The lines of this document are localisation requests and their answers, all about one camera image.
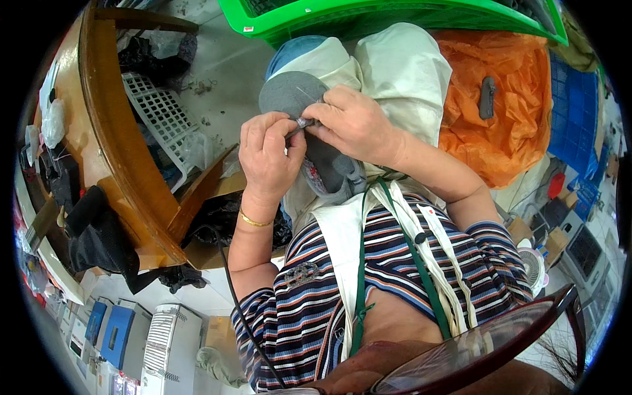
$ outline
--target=white cloth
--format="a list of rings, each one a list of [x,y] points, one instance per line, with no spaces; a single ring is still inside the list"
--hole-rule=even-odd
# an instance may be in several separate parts
[[[394,208],[388,202],[382,187],[379,184],[374,184],[367,193],[364,211],[362,211],[363,195],[356,195],[342,205],[320,207],[310,212],[318,221],[322,236],[325,239],[325,243],[327,243],[327,251],[329,252],[343,301],[345,323],[341,362],[349,357],[353,341],[353,317],[355,316],[356,292],[358,289],[358,265],[364,264],[364,262],[359,262],[360,242],[366,225],[367,214],[376,205],[382,204],[393,214],[396,220],[399,219],[399,225],[412,240],[418,233],[423,232],[419,218],[417,218],[415,212],[404,199],[398,182],[391,181],[388,187]],[[439,223],[437,214],[430,207],[418,205],[418,208],[421,210],[435,237],[439,240],[439,244],[446,252],[446,255],[450,258],[457,277],[463,277],[461,268],[454,256],[452,243],[446,234],[446,230]],[[465,324],[465,315],[456,293],[434,258],[428,240],[421,244],[415,244],[415,248],[426,263],[429,274],[434,280],[441,306],[446,313],[451,335],[460,335],[468,329]],[[470,299],[470,289],[463,283],[462,279],[458,280],[458,284],[465,295],[470,327],[475,327],[478,323],[476,311]]]
[[[304,71],[330,88],[347,85],[375,99],[394,126],[435,147],[439,144],[452,68],[439,52],[437,42],[419,26],[396,23],[365,37],[358,42],[355,57],[347,53],[340,40],[329,37],[273,76],[286,71]],[[383,173],[369,163],[365,163],[365,169],[368,177]],[[319,206],[316,194],[309,187],[303,188],[304,183],[296,180],[283,199],[294,230],[300,229],[302,216]]]

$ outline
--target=green plastic crate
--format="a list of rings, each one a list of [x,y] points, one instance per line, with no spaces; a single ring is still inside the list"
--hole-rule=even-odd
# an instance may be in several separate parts
[[[288,2],[265,1],[273,5]],[[545,2],[556,35],[539,22],[493,0],[297,0],[262,15],[248,0],[219,0],[235,31],[263,39],[275,49],[302,35],[359,39],[397,22],[410,22],[425,29],[509,30],[547,37],[567,46],[568,38],[554,0]]]

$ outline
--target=eyeglasses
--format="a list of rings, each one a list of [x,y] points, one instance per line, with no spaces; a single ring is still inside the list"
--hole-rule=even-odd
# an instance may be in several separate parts
[[[585,367],[586,337],[574,284],[508,311],[404,363],[366,393],[371,395],[447,394],[497,370],[548,329],[566,311],[575,337],[577,373]],[[271,391],[274,395],[318,395],[315,388]]]

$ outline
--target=wooden table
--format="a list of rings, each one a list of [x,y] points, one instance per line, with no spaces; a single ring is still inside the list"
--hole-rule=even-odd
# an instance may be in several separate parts
[[[180,241],[202,202],[214,195],[223,158],[230,151],[217,158],[179,200],[163,180],[128,103],[116,50],[117,28],[158,26],[197,31],[196,24],[179,18],[135,9],[97,9],[92,1],[55,57],[59,71],[54,87],[65,110],[62,144],[79,164],[81,187],[100,185],[105,190],[138,253],[141,270],[187,262]],[[41,126],[39,108],[35,124]]]

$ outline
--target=striped shirt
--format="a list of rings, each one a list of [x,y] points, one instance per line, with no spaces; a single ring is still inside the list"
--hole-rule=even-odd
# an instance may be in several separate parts
[[[533,300],[524,265],[502,225],[478,222],[463,233],[443,211],[420,195],[405,193],[404,198],[428,234],[430,249],[461,302],[466,322],[465,297],[452,263],[416,204],[437,211],[454,247],[464,283],[471,289],[479,324]],[[365,296],[368,298],[373,289],[389,292],[436,322],[401,227],[381,205],[367,216],[364,243]],[[317,222],[299,231],[288,245],[286,265],[276,276],[273,288],[254,291],[242,299],[241,307],[255,339],[287,385],[299,386],[323,379],[336,367],[344,338],[344,307]],[[255,392],[280,388],[253,347],[236,310],[232,320],[250,385]]]

